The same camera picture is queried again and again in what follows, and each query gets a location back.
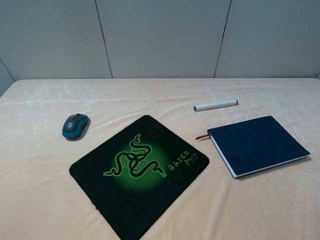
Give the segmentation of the white marker pen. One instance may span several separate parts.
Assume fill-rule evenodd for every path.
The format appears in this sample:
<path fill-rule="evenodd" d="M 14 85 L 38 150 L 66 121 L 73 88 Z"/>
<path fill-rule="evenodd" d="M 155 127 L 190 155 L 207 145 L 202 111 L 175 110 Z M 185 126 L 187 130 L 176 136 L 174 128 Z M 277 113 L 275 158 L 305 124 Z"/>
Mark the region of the white marker pen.
<path fill-rule="evenodd" d="M 195 112 L 199 112 L 199 111 L 206 111 L 206 110 L 235 106 L 238 104 L 239 104 L 239 101 L 236 99 L 235 100 L 226 100 L 226 101 L 220 101 L 220 102 L 212 102 L 212 103 L 206 103 L 206 104 L 201 104 L 201 105 L 195 105 L 193 107 L 193 110 Z"/>

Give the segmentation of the grey and teal computer mouse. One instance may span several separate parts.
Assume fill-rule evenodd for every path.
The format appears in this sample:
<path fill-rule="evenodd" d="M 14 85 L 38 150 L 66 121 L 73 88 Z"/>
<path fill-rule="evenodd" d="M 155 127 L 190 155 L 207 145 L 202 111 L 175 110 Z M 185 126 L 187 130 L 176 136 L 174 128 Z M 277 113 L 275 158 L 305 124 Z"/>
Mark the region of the grey and teal computer mouse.
<path fill-rule="evenodd" d="M 62 127 L 62 136 L 66 139 L 77 139 L 81 136 L 89 121 L 85 114 L 77 113 L 69 116 Z"/>

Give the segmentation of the black green Razer mouse pad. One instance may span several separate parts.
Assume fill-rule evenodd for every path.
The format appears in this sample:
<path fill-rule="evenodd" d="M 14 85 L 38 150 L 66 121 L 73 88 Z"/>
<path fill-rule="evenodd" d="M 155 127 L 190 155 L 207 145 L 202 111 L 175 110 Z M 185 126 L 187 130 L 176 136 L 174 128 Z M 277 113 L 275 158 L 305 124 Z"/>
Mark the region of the black green Razer mouse pad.
<path fill-rule="evenodd" d="M 144 115 L 69 173 L 120 239 L 138 240 L 208 164 L 206 155 Z"/>

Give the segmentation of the dark blue notebook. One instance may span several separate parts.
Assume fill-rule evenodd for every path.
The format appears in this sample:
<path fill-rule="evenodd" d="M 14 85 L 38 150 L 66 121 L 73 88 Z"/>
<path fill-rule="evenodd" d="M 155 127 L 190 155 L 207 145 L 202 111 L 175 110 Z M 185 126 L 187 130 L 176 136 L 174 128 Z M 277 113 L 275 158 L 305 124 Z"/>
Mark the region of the dark blue notebook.
<path fill-rule="evenodd" d="M 310 155 L 271 115 L 207 130 L 234 179 L 304 159 Z"/>

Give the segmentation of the peach tablecloth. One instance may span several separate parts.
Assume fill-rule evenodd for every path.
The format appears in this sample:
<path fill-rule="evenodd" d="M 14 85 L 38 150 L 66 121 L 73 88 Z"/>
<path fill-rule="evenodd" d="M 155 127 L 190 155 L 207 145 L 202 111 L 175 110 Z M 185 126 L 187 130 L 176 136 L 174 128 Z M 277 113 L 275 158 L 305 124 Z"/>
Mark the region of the peach tablecloth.
<path fill-rule="evenodd" d="M 197 105 L 238 105 L 194 111 Z M 80 137 L 67 118 L 88 116 Z M 316 78 L 19 80 L 0 98 L 0 237 L 115 240 L 69 167 L 143 115 L 208 156 L 201 175 L 145 240 L 317 240 L 320 81 Z M 207 129 L 274 117 L 310 157 L 233 179 Z"/>

